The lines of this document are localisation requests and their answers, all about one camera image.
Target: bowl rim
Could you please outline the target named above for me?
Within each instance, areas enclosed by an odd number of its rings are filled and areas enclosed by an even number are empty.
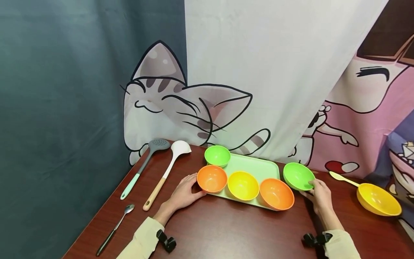
[[[207,191],[206,189],[204,189],[204,188],[202,188],[201,187],[201,185],[200,185],[200,182],[198,181],[198,176],[199,176],[199,173],[200,173],[200,171],[201,171],[201,169],[203,169],[203,168],[205,168],[205,167],[215,167],[215,168],[219,168],[220,170],[219,171],[221,171],[225,176],[226,176],[226,183],[224,184],[224,186],[223,186],[223,188],[221,188],[220,190],[218,190],[218,191]],[[200,168],[199,170],[198,170],[198,172],[197,172],[197,184],[200,186],[200,188],[203,190],[203,191],[205,191],[205,192],[207,192],[207,193],[219,193],[219,192],[221,192],[226,186],[227,186],[227,183],[228,183],[228,181],[229,181],[229,177],[227,176],[227,173],[226,173],[226,171],[223,169],[223,168],[221,168],[220,166],[217,166],[217,165],[205,165],[205,166],[203,166],[202,168]]]
[[[211,146],[211,147],[208,147],[208,148],[206,149],[206,151],[204,151],[204,159],[207,161],[207,163],[209,163],[210,165],[214,165],[214,164],[210,163],[210,162],[207,160],[207,157],[206,157],[206,152],[207,152],[207,150],[209,150],[209,149],[210,149],[210,148],[212,148],[212,147],[221,147],[221,148],[224,148],[224,149],[227,151],[226,153],[228,153],[228,154],[229,154],[229,159],[227,160],[227,162],[226,162],[226,163],[224,163],[224,164],[222,164],[222,165],[216,165],[216,166],[222,167],[222,166],[225,166],[226,164],[228,164],[228,163],[229,163],[229,161],[230,161],[230,159],[231,159],[231,153],[230,153],[230,150],[228,150],[228,148],[226,148],[226,147],[224,147],[224,146],[222,146],[222,145],[213,145],[213,146]]]
[[[281,182],[282,183],[282,185],[285,185],[288,189],[289,189],[289,193],[290,193],[290,195],[292,196],[292,198],[293,198],[293,201],[292,201],[292,204],[288,207],[288,208],[276,208],[276,207],[274,207],[274,206],[272,206],[272,205],[270,205],[270,203],[268,203],[268,201],[264,198],[264,196],[263,196],[263,194],[262,194],[262,184],[265,182],[265,181],[267,181],[267,180],[276,180],[277,182]],[[292,191],[292,189],[289,187],[289,185],[287,185],[286,183],[284,183],[282,180],[280,180],[280,179],[277,179],[277,178],[266,178],[266,179],[264,179],[261,183],[260,183],[260,186],[259,186],[259,191],[260,191],[260,195],[262,196],[262,198],[263,198],[263,200],[270,206],[270,207],[272,207],[272,208],[274,208],[274,209],[276,209],[276,210],[279,210],[279,211],[286,211],[286,210],[288,210],[288,209],[290,209],[290,208],[292,208],[292,206],[295,204],[295,195],[293,194],[293,191]]]
[[[251,198],[251,199],[242,199],[242,198],[239,198],[239,197],[237,197],[236,195],[234,195],[234,193],[231,191],[231,189],[230,189],[230,185],[229,185],[229,181],[230,181],[230,178],[235,174],[235,173],[240,173],[240,172],[242,172],[242,173],[245,173],[245,174],[247,174],[247,175],[250,175],[254,180],[255,180],[255,183],[257,184],[257,186],[258,186],[258,191],[257,191],[257,194],[253,197],[253,198]],[[229,176],[229,178],[227,179],[227,187],[229,188],[229,191],[230,191],[230,193],[234,196],[234,197],[236,197],[237,199],[239,199],[239,200],[241,200],[241,201],[251,201],[251,200],[253,200],[253,199],[255,199],[258,195],[259,195],[259,193],[260,193],[260,185],[259,185],[259,182],[257,181],[257,179],[256,179],[256,177],[254,177],[252,174],[249,174],[248,172],[246,172],[246,171],[234,171],[234,172],[232,172],[231,173],[231,175]]]
[[[377,208],[377,207],[375,207],[374,205],[372,205],[372,203],[370,202],[370,200],[369,199],[366,199],[365,198],[365,196],[361,193],[361,186],[374,186],[375,188],[379,188],[379,189],[381,189],[381,190],[383,190],[384,191],[384,193],[386,193],[386,195],[389,195],[389,196],[391,196],[392,197],[392,199],[393,199],[393,202],[394,203],[396,203],[396,204],[398,204],[398,206],[399,206],[399,213],[389,213],[389,212],[386,212],[386,211],[384,211],[384,210],[381,210],[381,209],[379,209],[379,208]],[[379,211],[379,212],[381,212],[381,213],[383,213],[383,214],[386,214],[386,215],[389,215],[389,216],[398,216],[398,215],[400,215],[401,213],[402,213],[402,207],[401,207],[401,204],[398,202],[398,200],[394,197],[394,196],[392,196],[387,190],[385,190],[385,189],[383,189],[383,188],[381,188],[381,187],[379,187],[378,185],[375,185],[375,184],[370,184],[370,183],[362,183],[362,184],[360,184],[359,185],[359,187],[356,189],[356,191],[358,192],[358,194],[361,196],[361,198],[367,203],[367,204],[369,204],[369,206],[371,207],[371,208],[373,208],[373,209],[375,209],[375,210],[377,210],[377,211]]]
[[[292,187],[292,188],[294,188],[295,190],[298,190],[298,191],[310,191],[310,190],[312,190],[312,189],[313,189],[313,187],[311,187],[311,188],[299,188],[299,187],[297,187],[296,185],[294,185],[291,181],[289,181],[288,177],[286,177],[286,175],[285,175],[285,168],[286,168],[286,166],[287,166],[287,165],[289,165],[289,164],[296,164],[296,165],[300,165],[301,167],[306,168],[306,169],[307,169],[307,170],[311,173],[311,175],[313,176],[312,180],[315,180],[315,179],[316,179],[315,174],[314,174],[314,173],[312,172],[312,170],[310,170],[307,166],[305,166],[305,165],[303,165],[303,164],[301,164],[301,163],[290,162],[290,163],[287,163],[287,164],[283,167],[283,178],[284,178],[285,182],[286,182],[288,185],[294,186],[294,187]]]

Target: white curtain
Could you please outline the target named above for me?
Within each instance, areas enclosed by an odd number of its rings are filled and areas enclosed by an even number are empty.
[[[185,0],[187,60],[156,42],[127,86],[131,164],[155,137],[287,157],[386,2]]]

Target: sleeve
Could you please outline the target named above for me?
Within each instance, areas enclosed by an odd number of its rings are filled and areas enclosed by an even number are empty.
[[[326,257],[329,259],[361,259],[348,232],[329,230],[323,233],[332,234],[331,240],[324,245]]]
[[[135,231],[131,242],[118,255],[117,259],[148,259],[158,243],[156,233],[160,229],[164,231],[164,226],[147,217]]]

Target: backdrop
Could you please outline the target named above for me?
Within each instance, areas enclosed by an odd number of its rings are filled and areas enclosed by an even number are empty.
[[[292,155],[385,3],[0,1],[2,256],[62,256],[153,138]]]
[[[390,0],[284,162],[386,188],[414,240],[414,2]]]

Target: table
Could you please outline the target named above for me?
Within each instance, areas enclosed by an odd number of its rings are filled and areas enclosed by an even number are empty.
[[[142,206],[170,163],[171,150],[157,151],[128,197],[123,201],[119,199],[147,157],[146,151],[63,258],[95,259],[98,247],[120,220],[124,208],[133,203],[135,210],[125,217],[100,256],[102,259],[116,258],[132,239],[135,230],[146,217],[156,213],[179,181],[205,165],[205,149],[198,146],[191,146],[191,149],[190,154],[177,159],[148,212],[144,212]],[[282,174],[284,165],[278,165]],[[335,211],[354,239],[362,258],[414,259],[414,244],[395,218],[380,217],[363,209],[356,199],[354,186],[336,181],[326,172],[319,172],[316,177],[331,188]],[[175,250],[168,255],[158,245],[151,258],[323,258],[323,251],[315,252],[302,245],[302,236],[308,232],[315,234],[315,229],[320,229],[320,222],[313,213],[312,204],[298,192],[294,193],[294,206],[282,212],[207,195],[177,211],[168,222],[165,233],[176,239]]]

